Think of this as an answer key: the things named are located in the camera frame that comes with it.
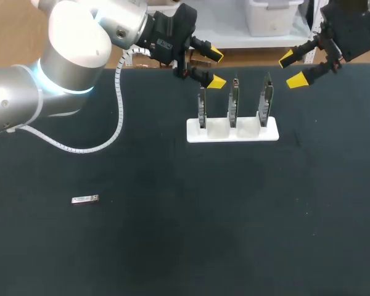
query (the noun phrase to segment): white holder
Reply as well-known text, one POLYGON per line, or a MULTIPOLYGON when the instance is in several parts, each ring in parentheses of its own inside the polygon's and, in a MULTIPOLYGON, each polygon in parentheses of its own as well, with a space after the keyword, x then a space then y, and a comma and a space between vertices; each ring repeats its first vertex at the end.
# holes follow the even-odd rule
POLYGON ((278 141, 279 133, 276 119, 269 117, 267 127, 260 125, 259 114, 256 117, 239 117, 237 128, 231 128, 228 118, 207 118, 207 128, 200 128, 199 119, 188 119, 187 141, 190 143, 206 142, 260 142, 278 141))

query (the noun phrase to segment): robotic arm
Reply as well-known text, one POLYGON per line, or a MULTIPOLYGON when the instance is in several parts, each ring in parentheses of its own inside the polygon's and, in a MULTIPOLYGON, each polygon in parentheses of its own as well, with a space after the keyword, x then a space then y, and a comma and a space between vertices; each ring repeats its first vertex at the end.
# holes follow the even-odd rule
POLYGON ((167 17, 160 12, 148 15, 140 0, 31 2, 49 17, 48 39, 37 62, 0 69, 0 132, 26 129, 40 117, 79 111, 108 62, 112 44, 123 49, 136 44, 163 64, 177 61, 175 76, 191 77, 206 88, 225 84, 186 63, 191 46, 217 62, 223 55, 208 41, 192 36, 197 11, 185 4, 167 17))
POLYGON ((326 62, 306 68, 287 80, 290 88, 311 85, 318 78, 337 73, 342 67, 341 60, 350 62, 370 51, 370 2, 368 0, 330 0, 321 9, 324 21, 321 33, 312 41, 293 47, 280 61, 286 68, 318 47, 326 52, 326 62))

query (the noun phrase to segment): wooden floor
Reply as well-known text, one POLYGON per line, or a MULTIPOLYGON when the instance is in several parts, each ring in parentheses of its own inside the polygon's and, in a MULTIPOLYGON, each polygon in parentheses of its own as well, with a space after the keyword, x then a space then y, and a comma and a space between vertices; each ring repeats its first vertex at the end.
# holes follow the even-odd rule
MULTIPOLYGON (((29 64, 42 54, 47 35, 47 18, 30 0, 0 0, 0 67, 29 64)), ((287 49, 238 49, 224 51, 220 67, 276 65, 287 49)), ((113 47, 108 67, 115 67, 122 51, 113 47)), ((318 53, 315 62, 324 58, 318 53)), ((355 62, 370 62, 370 53, 355 62)), ((148 60, 140 60, 148 65, 148 60)))

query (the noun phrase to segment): black mat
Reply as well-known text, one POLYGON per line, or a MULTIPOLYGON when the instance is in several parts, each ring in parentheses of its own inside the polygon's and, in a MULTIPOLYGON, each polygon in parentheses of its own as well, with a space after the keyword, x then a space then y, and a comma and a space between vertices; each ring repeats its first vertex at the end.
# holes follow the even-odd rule
MULTIPOLYGON (((266 71, 278 142, 188 144, 197 84, 163 70, 123 72, 125 125, 102 152, 0 135, 0 295, 370 295, 370 65, 299 91, 299 68, 219 70, 240 79, 240 116, 266 71)), ((228 93, 208 93, 209 116, 228 93)), ((91 147, 115 110, 107 71, 79 114, 35 126, 91 147)))

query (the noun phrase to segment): shelf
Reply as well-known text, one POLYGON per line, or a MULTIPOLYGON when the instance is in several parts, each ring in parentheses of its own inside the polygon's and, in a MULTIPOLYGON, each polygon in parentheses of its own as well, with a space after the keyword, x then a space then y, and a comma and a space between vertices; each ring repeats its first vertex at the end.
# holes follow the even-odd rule
POLYGON ((256 48, 292 47, 306 43, 311 31, 299 11, 290 35, 253 37, 244 13, 244 0, 183 0, 198 11, 194 36, 208 40, 215 47, 256 48))

